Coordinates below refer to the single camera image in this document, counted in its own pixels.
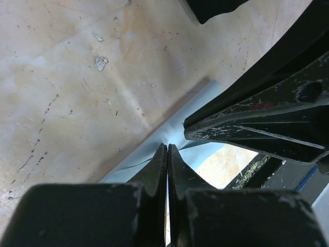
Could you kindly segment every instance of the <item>black plastic part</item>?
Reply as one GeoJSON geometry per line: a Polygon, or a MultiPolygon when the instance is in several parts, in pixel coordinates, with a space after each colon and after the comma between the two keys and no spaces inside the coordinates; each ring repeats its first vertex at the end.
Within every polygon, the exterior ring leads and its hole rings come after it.
{"type": "Polygon", "coordinates": [[[303,186],[300,188],[300,195],[304,198],[306,202],[312,205],[323,192],[328,183],[329,177],[323,176],[319,172],[319,170],[317,170],[316,172],[314,172],[314,174],[312,174],[309,180],[306,181],[306,183],[303,184],[303,186]]]}
{"type": "Polygon", "coordinates": [[[327,246],[294,192],[189,190],[186,201],[189,230],[175,246],[327,246]]]}
{"type": "Polygon", "coordinates": [[[186,0],[201,24],[216,15],[229,13],[248,0],[186,0]]]}
{"type": "Polygon", "coordinates": [[[0,246],[136,246],[145,197],[138,185],[35,186],[19,203],[0,246]]]}
{"type": "Polygon", "coordinates": [[[264,154],[258,154],[238,175],[236,175],[225,187],[225,190],[261,188],[268,178],[281,166],[282,160],[264,154]]]}
{"type": "Polygon", "coordinates": [[[314,167],[316,167],[316,164],[301,166],[300,164],[287,161],[264,181],[261,188],[296,191],[306,177],[312,172],[314,167]]]}
{"type": "Polygon", "coordinates": [[[186,191],[193,188],[214,190],[216,188],[203,180],[183,161],[175,145],[169,145],[168,150],[168,187],[171,245],[179,246],[181,230],[187,230],[184,220],[184,216],[187,215],[186,191]]]}
{"type": "Polygon", "coordinates": [[[126,184],[41,185],[22,198],[0,243],[165,246],[167,147],[126,184]]]}
{"type": "Polygon", "coordinates": [[[262,59],[185,120],[185,137],[304,164],[329,155],[328,16],[329,1],[313,0],[262,59]]]}

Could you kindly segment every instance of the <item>debris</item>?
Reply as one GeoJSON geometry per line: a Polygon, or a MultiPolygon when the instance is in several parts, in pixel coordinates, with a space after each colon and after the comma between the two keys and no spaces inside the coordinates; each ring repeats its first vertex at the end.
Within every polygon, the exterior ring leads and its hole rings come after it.
{"type": "Polygon", "coordinates": [[[93,33],[94,37],[99,41],[99,42],[103,42],[104,39],[99,37],[97,34],[93,33]]]}
{"type": "Polygon", "coordinates": [[[94,62],[95,62],[95,67],[97,68],[98,71],[103,71],[105,68],[105,65],[108,63],[108,58],[105,56],[94,57],[94,62]]]}
{"type": "Polygon", "coordinates": [[[133,3],[133,0],[128,0],[128,3],[125,6],[129,7],[132,3],[133,3]]]}

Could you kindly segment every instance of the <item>light blue object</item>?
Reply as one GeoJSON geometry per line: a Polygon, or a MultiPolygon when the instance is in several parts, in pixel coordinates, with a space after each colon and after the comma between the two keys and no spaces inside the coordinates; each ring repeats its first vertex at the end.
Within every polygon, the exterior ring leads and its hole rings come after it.
{"type": "Polygon", "coordinates": [[[217,81],[209,82],[193,99],[108,173],[100,183],[127,182],[152,159],[161,143],[167,146],[169,144],[175,144],[183,160],[193,170],[196,170],[203,161],[223,147],[224,144],[186,140],[182,123],[185,118],[217,97],[220,92],[221,86],[217,81]]]}

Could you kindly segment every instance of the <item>red mark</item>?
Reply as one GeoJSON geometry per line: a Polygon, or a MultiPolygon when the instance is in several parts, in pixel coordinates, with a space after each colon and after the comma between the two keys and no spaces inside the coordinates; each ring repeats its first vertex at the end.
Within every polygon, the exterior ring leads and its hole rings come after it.
{"type": "Polygon", "coordinates": [[[252,110],[265,110],[265,109],[270,110],[273,109],[274,107],[275,105],[270,101],[264,101],[250,106],[252,110]]]}

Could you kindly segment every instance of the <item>blue edge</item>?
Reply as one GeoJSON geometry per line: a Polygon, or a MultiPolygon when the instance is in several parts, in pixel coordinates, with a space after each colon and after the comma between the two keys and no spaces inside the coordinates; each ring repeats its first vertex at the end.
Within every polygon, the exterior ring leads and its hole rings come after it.
{"type": "Polygon", "coordinates": [[[309,172],[309,174],[306,176],[306,178],[303,180],[303,182],[298,186],[296,189],[296,192],[300,192],[303,187],[306,185],[306,183],[311,179],[311,177],[314,175],[314,173],[318,170],[318,166],[315,166],[312,171],[309,172]]]}

